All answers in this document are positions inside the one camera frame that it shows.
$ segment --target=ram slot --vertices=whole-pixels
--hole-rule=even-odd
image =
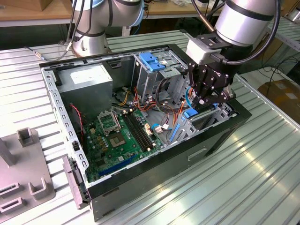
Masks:
[[[128,126],[129,131],[132,133],[135,140],[138,142],[142,151],[147,151],[148,148],[152,149],[153,145],[148,139],[143,129],[140,127],[140,124],[136,121],[135,117],[132,114],[123,115],[123,119]]]

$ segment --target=open computer chassis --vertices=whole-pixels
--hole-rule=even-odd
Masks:
[[[127,165],[125,168],[108,174],[97,181],[88,182],[85,171],[89,166],[89,162],[82,146],[78,144],[80,143],[80,139],[76,135],[72,121],[58,91],[57,86],[61,85],[61,80],[57,76],[57,73],[103,61],[115,61],[117,65],[120,63],[118,59],[133,57],[144,52],[157,53],[167,50],[171,50],[186,65],[192,62],[192,59],[177,45],[171,44],[40,65],[55,116],[64,135],[66,147],[69,150],[68,157],[64,158],[64,169],[71,186],[72,194],[78,209],[90,205],[95,221],[186,170],[205,156],[215,152],[251,116],[237,100],[233,99],[226,104],[234,110],[235,116],[230,117],[217,126],[204,129],[202,132],[192,135],[185,141],[169,145],[167,148],[140,160],[139,163]],[[129,66],[130,71],[128,74],[131,76],[133,73],[132,70],[136,69],[136,65],[138,64],[131,63]],[[188,68],[185,67],[183,70],[187,75]],[[112,79],[114,88],[116,84],[122,87],[130,85],[132,82],[131,77],[124,80],[115,79],[115,77]]]

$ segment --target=blue cable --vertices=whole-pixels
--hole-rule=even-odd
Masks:
[[[187,89],[187,91],[186,91],[186,102],[187,102],[187,104],[188,104],[189,107],[193,108],[192,105],[191,105],[191,103],[189,102],[189,99],[188,99],[188,91],[189,91],[190,89],[191,89],[191,87],[189,87],[189,88]]]
[[[157,126],[160,126],[160,124],[154,123],[154,124],[151,126],[151,129],[153,130],[153,128],[154,128],[154,127],[157,127]]]
[[[137,29],[136,29],[136,31],[135,31],[135,33],[133,35],[135,35],[139,31],[140,26],[141,26],[141,24],[139,24],[139,26],[137,27]]]

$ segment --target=metal table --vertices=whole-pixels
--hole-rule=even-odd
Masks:
[[[268,33],[271,32],[272,26],[273,23],[271,22],[267,27]],[[300,52],[300,24],[281,17],[275,37]]]
[[[115,52],[176,43],[180,31],[111,38]],[[48,58],[65,46],[36,47]],[[64,58],[72,58],[69,52]],[[39,71],[25,49],[0,52],[0,136],[18,128],[38,131],[56,197],[8,224],[93,224],[86,207],[77,210],[63,172],[67,154]],[[236,76],[237,99],[250,120],[203,161],[101,219],[98,224],[292,224],[300,220],[299,125]]]

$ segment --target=green circuit board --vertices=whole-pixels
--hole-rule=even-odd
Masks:
[[[132,114],[146,134],[144,124],[147,122],[141,112],[135,110]],[[115,118],[120,124],[120,130],[118,132],[110,132],[108,135],[104,134],[99,120],[84,126],[87,132],[85,155],[89,162],[89,167],[86,171],[89,182],[98,180],[103,175],[106,175],[104,174],[106,172],[112,173],[115,171],[114,167],[118,167],[116,169],[118,170],[163,148],[160,139],[153,134],[149,137],[152,145],[154,144],[153,148],[150,151],[142,150],[123,120],[122,115],[116,114]],[[114,125],[113,120],[108,116],[102,118],[101,121],[104,129]]]

